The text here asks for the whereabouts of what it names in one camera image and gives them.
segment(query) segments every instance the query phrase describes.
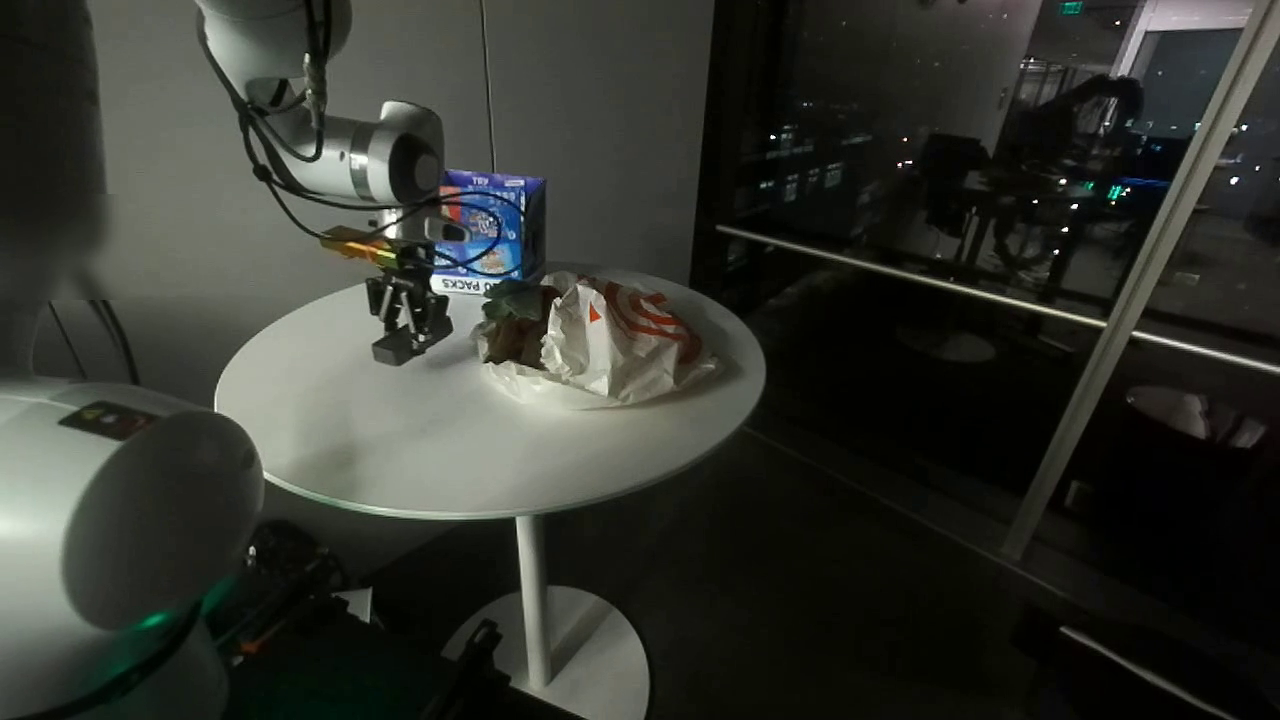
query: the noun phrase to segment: gray floor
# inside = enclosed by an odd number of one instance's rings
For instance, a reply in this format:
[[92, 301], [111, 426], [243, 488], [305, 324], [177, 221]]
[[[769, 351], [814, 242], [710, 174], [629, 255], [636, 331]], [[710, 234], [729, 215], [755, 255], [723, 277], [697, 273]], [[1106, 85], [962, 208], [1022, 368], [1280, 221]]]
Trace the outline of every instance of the gray floor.
[[[759, 431], [644, 497], [548, 519], [558, 582], [617, 601], [653, 654], [655, 720], [1024, 714], [1003, 567], [903, 519]], [[518, 589], [503, 523], [461, 528], [390, 570], [381, 612], [427, 645]]]

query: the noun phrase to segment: box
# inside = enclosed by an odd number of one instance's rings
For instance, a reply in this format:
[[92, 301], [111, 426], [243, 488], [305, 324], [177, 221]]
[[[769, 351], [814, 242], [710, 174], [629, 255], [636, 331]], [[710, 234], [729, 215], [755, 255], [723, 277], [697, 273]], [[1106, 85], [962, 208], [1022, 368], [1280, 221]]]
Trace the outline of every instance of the box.
[[449, 166], [441, 196], [466, 241], [435, 242], [434, 290], [489, 290], [543, 269], [548, 183], [540, 174]]

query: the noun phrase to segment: table pedestal base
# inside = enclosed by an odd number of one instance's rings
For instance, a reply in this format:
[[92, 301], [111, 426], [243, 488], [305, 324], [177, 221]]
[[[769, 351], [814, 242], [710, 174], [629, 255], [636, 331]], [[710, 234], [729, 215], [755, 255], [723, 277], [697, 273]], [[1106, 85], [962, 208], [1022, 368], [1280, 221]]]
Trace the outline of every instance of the table pedestal base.
[[527, 695], [540, 695], [575, 714], [644, 720], [650, 710], [650, 654], [639, 630], [619, 607], [580, 589], [548, 589], [548, 683], [527, 689], [523, 612], [521, 591], [485, 604], [445, 654], [461, 654], [482, 619], [503, 630], [493, 664]]

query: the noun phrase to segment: white plastic bag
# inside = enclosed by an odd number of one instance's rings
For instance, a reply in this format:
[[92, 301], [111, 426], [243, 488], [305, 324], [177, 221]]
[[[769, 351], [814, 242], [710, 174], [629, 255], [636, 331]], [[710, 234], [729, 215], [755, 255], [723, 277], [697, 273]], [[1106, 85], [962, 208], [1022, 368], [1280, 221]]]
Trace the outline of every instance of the white plastic bag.
[[670, 294], [609, 277], [543, 277], [559, 290], [548, 310], [540, 363], [495, 363], [493, 380], [518, 394], [559, 409], [625, 409], [674, 394], [710, 377], [703, 351]]

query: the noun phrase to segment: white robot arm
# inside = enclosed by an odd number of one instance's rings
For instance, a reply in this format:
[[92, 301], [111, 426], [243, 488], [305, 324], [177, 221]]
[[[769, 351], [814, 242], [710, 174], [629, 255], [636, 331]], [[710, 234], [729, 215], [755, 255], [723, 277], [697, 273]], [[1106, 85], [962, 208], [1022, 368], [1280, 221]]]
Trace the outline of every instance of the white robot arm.
[[445, 178], [441, 115], [390, 99], [381, 118], [328, 115], [324, 63], [340, 51], [350, 0], [197, 0], [200, 45], [224, 85], [256, 178], [317, 203], [385, 212], [392, 241], [368, 279], [368, 310], [385, 318], [372, 356], [406, 363], [445, 339], [449, 301], [434, 290], [427, 224]]

